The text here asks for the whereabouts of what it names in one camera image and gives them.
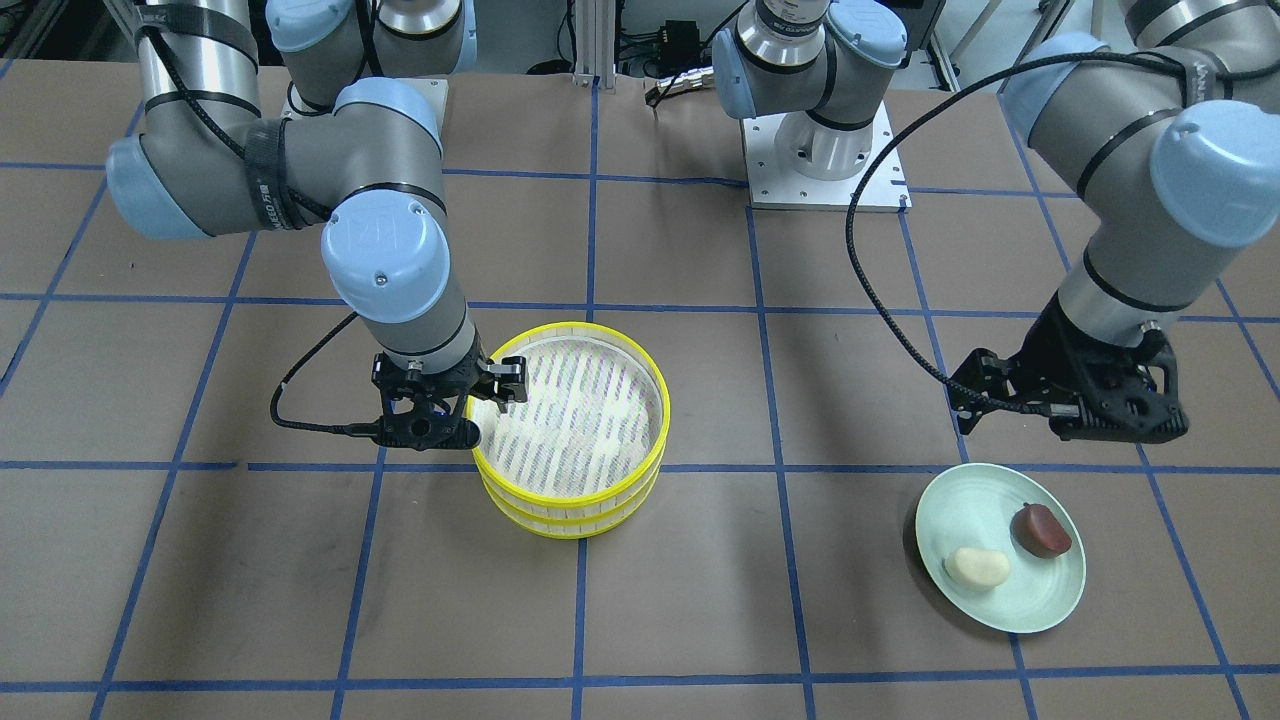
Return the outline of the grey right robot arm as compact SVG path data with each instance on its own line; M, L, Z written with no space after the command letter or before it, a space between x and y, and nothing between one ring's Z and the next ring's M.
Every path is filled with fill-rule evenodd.
M521 357L483 348L454 278L431 77L476 55L471 1L270 1L269 38L300 109L259 102L259 44L246 1L137 1L145 131L106 160L118 211L152 240L321 228L337 293L381 346L380 414L279 427L388 448L475 448L471 398L526 400Z

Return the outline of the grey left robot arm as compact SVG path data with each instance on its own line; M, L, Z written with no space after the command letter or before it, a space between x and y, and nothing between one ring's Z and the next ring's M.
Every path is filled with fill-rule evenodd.
M961 433L988 413L1043 416L1061 439L1184 436L1167 331L1277 223L1277 4L1124 1L1135 51L1062 33L993 74L1027 146L1100 219L1082 259L1001 359L943 379ZM783 114L805 176L876 169L872 117L906 50L876 1L749 1L710 41L721 106Z

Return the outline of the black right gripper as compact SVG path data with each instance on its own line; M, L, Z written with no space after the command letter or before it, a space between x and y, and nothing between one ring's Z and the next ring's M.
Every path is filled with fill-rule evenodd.
M372 383L384 405L372 423L371 439L388 448L471 450L481 442L477 424L465 416L471 398L494 402L500 413L529 400L527 360L466 354L452 368L429 374L396 365L388 354L375 356Z

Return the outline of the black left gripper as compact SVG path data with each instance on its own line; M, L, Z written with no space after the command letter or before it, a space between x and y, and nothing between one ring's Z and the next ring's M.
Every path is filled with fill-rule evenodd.
M1016 354L975 348L950 379L948 404L965 436L1000 404L1029 407L1062 441L1161 445L1189 430L1176 355L1158 323L1139 327L1135 347L1110 345L1075 327L1056 299Z

